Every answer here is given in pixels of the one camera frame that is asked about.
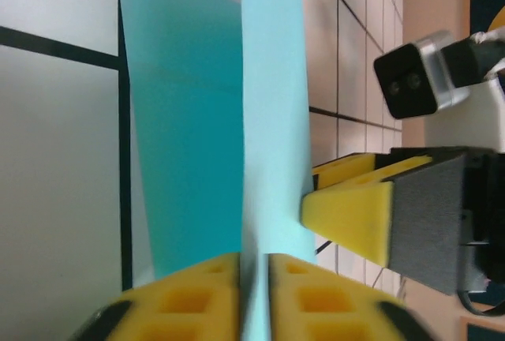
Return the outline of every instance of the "light blue paper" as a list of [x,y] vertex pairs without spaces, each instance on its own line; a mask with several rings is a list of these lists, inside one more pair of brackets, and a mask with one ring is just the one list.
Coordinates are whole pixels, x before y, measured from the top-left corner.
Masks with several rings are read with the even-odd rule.
[[241,248],[241,7],[231,0],[121,4],[160,278]]
[[309,103],[301,0],[242,0],[244,230],[241,276],[249,302],[241,339],[271,338],[268,253],[315,261],[300,223],[312,190]]

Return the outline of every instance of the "yellow foam block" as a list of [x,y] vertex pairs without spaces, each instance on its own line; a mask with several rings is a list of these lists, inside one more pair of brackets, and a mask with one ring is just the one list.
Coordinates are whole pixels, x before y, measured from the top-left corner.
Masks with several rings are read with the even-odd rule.
[[286,254],[271,254],[272,341],[403,341],[378,310],[398,299]]
[[307,195],[301,221],[310,230],[387,266],[393,182],[384,179],[432,162],[413,157]]
[[376,157],[374,154],[358,154],[337,159],[330,163],[315,167],[312,175],[317,175],[317,189],[344,182],[373,171]]
[[119,300],[134,304],[108,341],[237,341],[238,253],[126,291]]

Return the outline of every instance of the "tiled wall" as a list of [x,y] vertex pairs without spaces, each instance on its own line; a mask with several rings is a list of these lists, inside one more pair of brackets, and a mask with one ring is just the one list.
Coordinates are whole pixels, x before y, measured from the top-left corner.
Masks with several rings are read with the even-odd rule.
[[[388,152],[402,123],[383,101],[372,62],[402,43],[402,0],[304,0],[312,164],[353,152]],[[317,237],[316,247],[327,240]],[[397,294],[399,275],[343,247],[318,254],[325,268]]]

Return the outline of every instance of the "camera lens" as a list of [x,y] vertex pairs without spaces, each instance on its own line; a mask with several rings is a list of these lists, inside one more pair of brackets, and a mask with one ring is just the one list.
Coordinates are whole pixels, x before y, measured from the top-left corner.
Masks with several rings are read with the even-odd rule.
[[411,73],[407,77],[407,82],[409,84],[409,88],[417,90],[421,86],[421,77],[419,77],[419,74]]
[[388,91],[392,96],[395,96],[400,92],[400,85],[397,82],[393,82],[390,84]]

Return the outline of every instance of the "camera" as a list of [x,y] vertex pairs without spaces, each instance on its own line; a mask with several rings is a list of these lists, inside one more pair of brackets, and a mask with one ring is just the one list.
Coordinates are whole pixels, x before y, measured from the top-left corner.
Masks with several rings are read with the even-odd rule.
[[396,119],[435,114],[469,96],[456,88],[444,48],[453,44],[448,31],[438,31],[405,44],[374,61],[374,70],[391,115]]

